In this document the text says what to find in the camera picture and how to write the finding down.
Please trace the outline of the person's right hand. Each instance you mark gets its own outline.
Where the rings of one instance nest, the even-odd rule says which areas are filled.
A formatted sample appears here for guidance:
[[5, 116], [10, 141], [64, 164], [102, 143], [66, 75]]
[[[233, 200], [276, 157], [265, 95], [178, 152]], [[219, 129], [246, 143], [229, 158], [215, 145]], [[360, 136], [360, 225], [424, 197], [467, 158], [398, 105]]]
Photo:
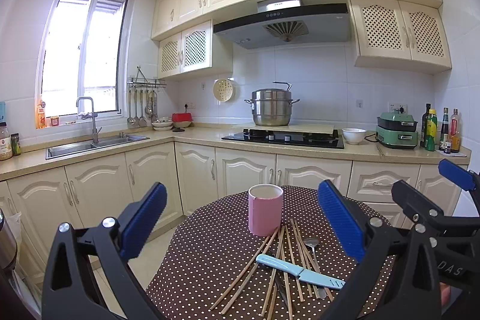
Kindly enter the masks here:
[[440, 283], [441, 305], [445, 307], [451, 299], [451, 287], [445, 283]]

